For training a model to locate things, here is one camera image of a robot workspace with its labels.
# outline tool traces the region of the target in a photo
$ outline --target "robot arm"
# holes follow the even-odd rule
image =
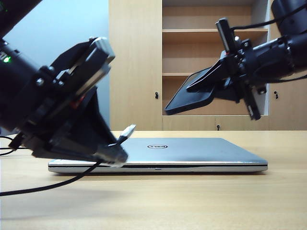
[[[287,81],[281,78],[307,69],[306,9],[305,0],[275,0],[272,11],[275,18],[283,18],[277,21],[282,36],[256,47],[249,39],[235,37],[239,27],[230,28],[226,18],[220,19],[216,25],[225,47],[222,57],[211,68],[189,76],[166,113],[206,106],[217,97],[237,103],[244,99],[251,119],[260,119],[252,89],[266,93],[266,83]]]
[[[39,2],[0,1],[1,37]],[[0,39],[0,126],[19,130],[9,146],[23,145],[40,158],[125,163],[120,144],[135,126],[115,139],[99,113],[95,87],[114,57],[106,39],[91,38],[39,67]]]

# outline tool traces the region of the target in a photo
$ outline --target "wooden cabinet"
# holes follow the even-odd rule
[[[162,1],[110,0],[110,126],[162,130]]]
[[[257,97],[263,114],[259,121],[250,120],[243,101],[221,99],[178,115],[164,113],[188,75],[218,60],[224,47],[215,22],[222,17],[231,26],[269,20],[271,2],[109,0],[109,37],[116,54],[110,72],[111,129],[131,123],[138,130],[216,130],[217,125],[220,130],[306,129],[303,80],[268,86],[268,93]],[[250,38],[253,45],[279,37],[276,26],[239,30],[236,35]]]

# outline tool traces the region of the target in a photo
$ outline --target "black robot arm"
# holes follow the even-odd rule
[[[252,89],[266,93],[266,83],[287,81],[281,78],[307,69],[306,10],[305,0],[275,0],[272,12],[282,36],[256,47],[234,33],[234,29],[251,26],[230,28],[226,18],[220,19],[216,25],[225,47],[222,57],[212,67],[189,76],[166,106],[166,113],[206,106],[216,97],[237,103],[243,99],[251,119],[260,119]]]

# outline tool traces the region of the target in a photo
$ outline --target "light blue wall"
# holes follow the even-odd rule
[[[4,39],[39,65],[89,37],[108,37],[108,0],[42,0]],[[98,84],[100,112],[109,124],[109,77]]]

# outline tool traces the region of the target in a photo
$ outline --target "dell logo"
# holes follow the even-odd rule
[[[167,145],[149,145],[147,147],[150,149],[165,149],[167,148]]]

